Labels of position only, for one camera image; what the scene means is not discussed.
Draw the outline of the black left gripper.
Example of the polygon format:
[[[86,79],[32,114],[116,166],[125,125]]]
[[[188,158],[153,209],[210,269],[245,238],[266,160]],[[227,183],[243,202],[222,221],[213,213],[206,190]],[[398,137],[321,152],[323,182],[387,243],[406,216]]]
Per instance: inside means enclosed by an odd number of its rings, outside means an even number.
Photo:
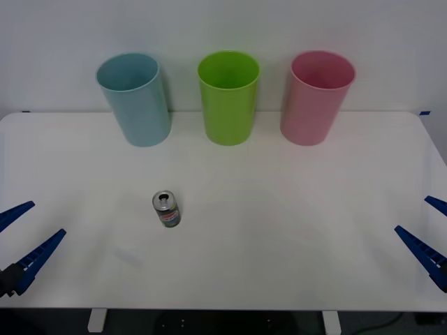
[[[3,232],[9,225],[35,206],[33,201],[28,201],[16,207],[0,213],[0,232]],[[15,294],[22,295],[34,281],[37,273],[48,261],[55,249],[58,247],[66,231],[60,229],[40,246],[25,255],[18,262],[9,265],[0,274],[0,297]]]

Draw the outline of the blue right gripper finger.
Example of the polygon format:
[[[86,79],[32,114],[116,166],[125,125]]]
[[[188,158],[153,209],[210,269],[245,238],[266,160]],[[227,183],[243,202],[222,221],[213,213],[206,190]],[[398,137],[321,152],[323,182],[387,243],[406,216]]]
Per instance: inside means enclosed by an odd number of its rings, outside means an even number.
[[[447,216],[447,202],[432,196],[427,196],[424,201],[440,211],[444,216]]]
[[[395,227],[395,232],[421,263],[437,287],[446,293],[446,257],[400,225]]]

